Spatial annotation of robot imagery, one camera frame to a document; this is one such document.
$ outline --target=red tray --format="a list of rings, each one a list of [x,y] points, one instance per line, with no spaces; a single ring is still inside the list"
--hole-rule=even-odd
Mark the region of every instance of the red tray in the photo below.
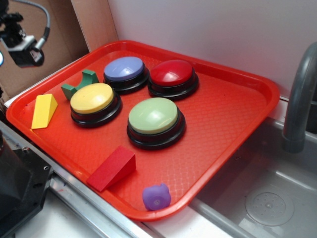
[[[165,60],[186,60],[195,69],[200,86],[190,97],[176,101],[187,129],[175,145],[157,151],[133,146],[126,127],[130,110],[150,98],[147,87],[123,95],[123,109],[112,122],[97,128],[80,128],[70,117],[70,105],[61,85],[78,85],[82,71],[95,71],[103,81],[105,66],[114,59],[135,56],[151,70]],[[47,128],[31,130],[37,95],[52,93],[57,110]],[[154,221],[184,208],[237,148],[276,106],[279,92],[270,80],[132,41],[107,44],[89,53],[13,102],[7,119],[65,169],[86,183],[104,160],[122,145],[136,154],[137,169],[102,193],[104,200],[131,219]],[[165,183],[171,205],[147,211],[142,202],[145,187]]]

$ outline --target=faucet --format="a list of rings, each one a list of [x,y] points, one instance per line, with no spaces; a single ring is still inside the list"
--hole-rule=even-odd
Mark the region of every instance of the faucet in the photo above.
[[[282,147],[304,149],[306,130],[317,133],[317,42],[305,51],[292,86],[283,129]]]

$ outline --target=green arch block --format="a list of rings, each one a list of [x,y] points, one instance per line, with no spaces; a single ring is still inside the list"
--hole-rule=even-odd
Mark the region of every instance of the green arch block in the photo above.
[[[82,73],[83,78],[78,86],[74,87],[69,84],[63,84],[61,86],[61,89],[63,90],[63,93],[68,100],[70,100],[74,93],[76,93],[79,89],[93,83],[99,83],[99,80],[95,72],[85,69]]]

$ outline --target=red block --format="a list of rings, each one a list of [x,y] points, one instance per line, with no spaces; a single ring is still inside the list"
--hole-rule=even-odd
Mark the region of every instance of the red block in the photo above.
[[[87,183],[98,192],[102,192],[135,169],[135,154],[119,146],[87,179]]]

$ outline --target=wooden block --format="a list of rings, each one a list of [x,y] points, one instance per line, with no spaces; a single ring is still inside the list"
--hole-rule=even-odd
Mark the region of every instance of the wooden block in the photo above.
[[[82,74],[83,74],[83,78],[82,78],[82,81],[81,83],[74,87],[72,85],[69,85],[69,84],[63,84],[61,86],[61,89],[65,95],[65,97],[70,100],[72,98],[72,96],[81,88],[87,86],[87,85],[90,85],[90,84],[93,84],[93,83],[99,83],[99,80],[97,78],[97,75],[95,72],[91,71],[91,70],[88,70],[88,69],[85,69],[82,71]]]
[[[48,127],[58,104],[53,94],[36,97],[31,129]]]
[[[98,192],[118,182],[135,171],[135,154],[119,146],[87,179],[88,185]]]

